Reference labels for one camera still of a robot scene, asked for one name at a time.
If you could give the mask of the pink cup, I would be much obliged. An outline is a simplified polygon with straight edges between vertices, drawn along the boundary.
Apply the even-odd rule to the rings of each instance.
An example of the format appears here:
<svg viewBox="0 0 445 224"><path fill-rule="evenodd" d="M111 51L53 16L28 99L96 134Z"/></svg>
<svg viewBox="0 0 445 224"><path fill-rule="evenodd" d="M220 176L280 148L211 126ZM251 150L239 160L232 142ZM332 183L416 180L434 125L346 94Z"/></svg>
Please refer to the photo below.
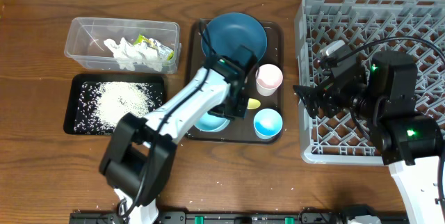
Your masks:
<svg viewBox="0 0 445 224"><path fill-rule="evenodd" d="M257 92L262 96L271 96L282 84L283 74L278 66L273 64L261 65L256 73Z"/></svg>

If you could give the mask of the green snack wrapper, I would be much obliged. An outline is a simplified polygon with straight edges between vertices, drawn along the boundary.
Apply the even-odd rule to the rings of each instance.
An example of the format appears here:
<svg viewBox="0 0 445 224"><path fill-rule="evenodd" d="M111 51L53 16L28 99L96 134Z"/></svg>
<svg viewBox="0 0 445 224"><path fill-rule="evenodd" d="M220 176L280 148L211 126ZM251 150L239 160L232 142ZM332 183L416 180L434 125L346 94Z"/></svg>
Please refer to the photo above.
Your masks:
<svg viewBox="0 0 445 224"><path fill-rule="evenodd" d="M157 50L158 57L160 57L161 59L169 61L174 56L175 52L171 48L163 45L161 42L159 42L154 38L147 38L143 35L139 35L136 38L136 41L133 43L133 46L142 45L143 43L145 43L149 48Z"/></svg>

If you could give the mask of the white tissue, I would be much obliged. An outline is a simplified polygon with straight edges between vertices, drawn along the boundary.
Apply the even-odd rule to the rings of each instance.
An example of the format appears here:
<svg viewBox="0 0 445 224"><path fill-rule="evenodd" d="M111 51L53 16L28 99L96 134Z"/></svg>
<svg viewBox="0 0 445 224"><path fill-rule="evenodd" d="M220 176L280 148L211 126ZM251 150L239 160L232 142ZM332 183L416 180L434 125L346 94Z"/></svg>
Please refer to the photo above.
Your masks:
<svg viewBox="0 0 445 224"><path fill-rule="evenodd" d="M121 70L135 71L136 65L145 65L155 72L160 72L167 62L158 57L157 50L149 48L145 43L133 46L133 43L121 38L119 43L106 39L104 45L112 52Z"/></svg>

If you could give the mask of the light blue rice bowl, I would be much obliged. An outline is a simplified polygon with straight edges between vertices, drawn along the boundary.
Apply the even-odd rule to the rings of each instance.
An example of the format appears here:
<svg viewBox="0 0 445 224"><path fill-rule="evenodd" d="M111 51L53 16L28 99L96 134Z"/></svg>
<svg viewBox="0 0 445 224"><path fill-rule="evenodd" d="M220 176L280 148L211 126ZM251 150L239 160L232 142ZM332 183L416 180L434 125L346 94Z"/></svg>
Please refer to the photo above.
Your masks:
<svg viewBox="0 0 445 224"><path fill-rule="evenodd" d="M194 127L205 132L219 132L226 128L230 120L205 113L195 124Z"/></svg>

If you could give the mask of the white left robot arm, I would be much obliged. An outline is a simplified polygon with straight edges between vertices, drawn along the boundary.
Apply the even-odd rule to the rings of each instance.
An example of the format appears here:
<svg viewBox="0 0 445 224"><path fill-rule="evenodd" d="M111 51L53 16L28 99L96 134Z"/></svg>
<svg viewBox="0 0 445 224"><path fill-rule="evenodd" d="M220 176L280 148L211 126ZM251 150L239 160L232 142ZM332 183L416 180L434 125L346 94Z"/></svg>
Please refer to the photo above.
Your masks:
<svg viewBox="0 0 445 224"><path fill-rule="evenodd" d="M128 113L119 120L99 165L121 198L112 221L156 220L155 200L169 179L180 140L205 113L244 118L245 85L259 61L245 46L231 56L210 52L195 77L171 100L141 118Z"/></svg>

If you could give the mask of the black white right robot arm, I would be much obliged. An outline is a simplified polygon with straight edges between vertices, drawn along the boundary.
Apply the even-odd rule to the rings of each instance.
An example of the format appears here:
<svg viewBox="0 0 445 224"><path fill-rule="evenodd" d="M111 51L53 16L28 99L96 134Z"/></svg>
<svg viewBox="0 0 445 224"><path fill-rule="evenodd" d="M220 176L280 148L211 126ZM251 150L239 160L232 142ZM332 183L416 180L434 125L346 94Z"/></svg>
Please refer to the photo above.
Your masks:
<svg viewBox="0 0 445 224"><path fill-rule="evenodd" d="M315 118L347 110L366 121L402 196L411 223L444 222L444 136L435 119L416 111L417 66L400 51L380 51L365 68L346 47L324 56L328 73L315 87L293 89Z"/></svg>

